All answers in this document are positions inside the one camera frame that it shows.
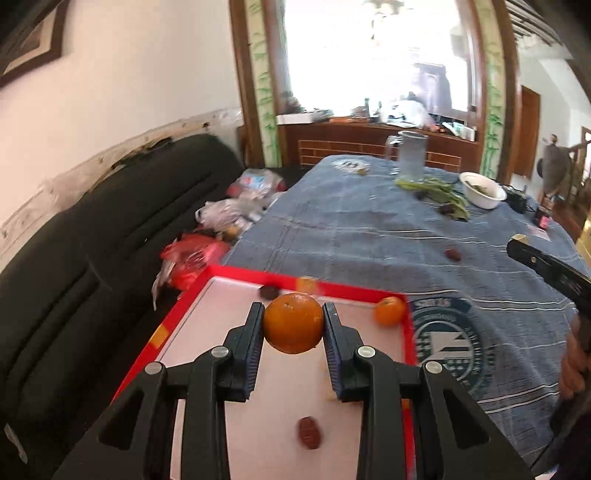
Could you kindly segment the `person right hand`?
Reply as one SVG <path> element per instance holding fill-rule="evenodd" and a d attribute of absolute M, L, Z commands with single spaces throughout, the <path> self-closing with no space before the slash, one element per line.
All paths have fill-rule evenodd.
<path fill-rule="evenodd" d="M 575 315 L 566 337 L 566 349 L 561 359 L 559 393 L 562 400 L 571 399 L 585 390 L 585 373 L 590 369 L 590 356 L 585 353 L 578 339 L 580 318 Z"/>

